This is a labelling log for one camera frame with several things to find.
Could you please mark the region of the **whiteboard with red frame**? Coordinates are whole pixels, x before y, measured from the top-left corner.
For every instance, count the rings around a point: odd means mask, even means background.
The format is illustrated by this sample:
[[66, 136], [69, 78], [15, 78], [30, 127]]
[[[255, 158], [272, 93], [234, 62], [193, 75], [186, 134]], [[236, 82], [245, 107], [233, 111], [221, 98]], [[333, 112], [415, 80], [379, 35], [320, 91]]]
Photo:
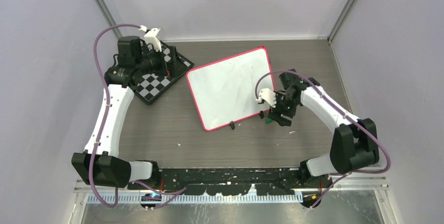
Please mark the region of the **whiteboard with red frame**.
[[268, 111], [255, 91], [275, 89], [269, 55], [258, 47], [191, 69], [186, 80], [203, 129], [213, 131]]

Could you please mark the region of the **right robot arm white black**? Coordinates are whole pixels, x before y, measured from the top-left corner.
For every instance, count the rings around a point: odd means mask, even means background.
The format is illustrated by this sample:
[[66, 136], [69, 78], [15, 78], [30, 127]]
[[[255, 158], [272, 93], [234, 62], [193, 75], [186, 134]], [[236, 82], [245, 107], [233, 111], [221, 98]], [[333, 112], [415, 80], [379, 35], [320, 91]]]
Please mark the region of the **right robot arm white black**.
[[313, 187], [321, 176], [346, 174], [379, 162], [376, 124], [361, 119], [341, 107], [312, 77], [303, 77], [295, 70], [282, 71], [279, 79], [283, 90], [256, 88], [259, 104], [268, 103], [268, 118], [280, 126], [290, 126], [298, 106], [311, 110], [331, 131], [328, 153], [302, 161], [298, 168], [299, 182]]

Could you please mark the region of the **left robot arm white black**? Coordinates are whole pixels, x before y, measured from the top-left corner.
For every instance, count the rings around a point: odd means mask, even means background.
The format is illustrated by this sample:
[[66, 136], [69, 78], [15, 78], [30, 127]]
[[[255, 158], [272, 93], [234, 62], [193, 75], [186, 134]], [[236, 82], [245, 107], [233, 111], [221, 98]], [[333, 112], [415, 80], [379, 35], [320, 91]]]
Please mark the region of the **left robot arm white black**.
[[124, 188], [140, 180], [147, 189], [155, 189], [161, 181], [157, 162], [118, 157], [126, 113], [134, 97], [152, 104], [194, 64], [175, 46], [138, 36], [119, 38], [117, 48], [114, 63], [104, 74], [106, 87], [93, 133], [71, 163], [87, 185]]

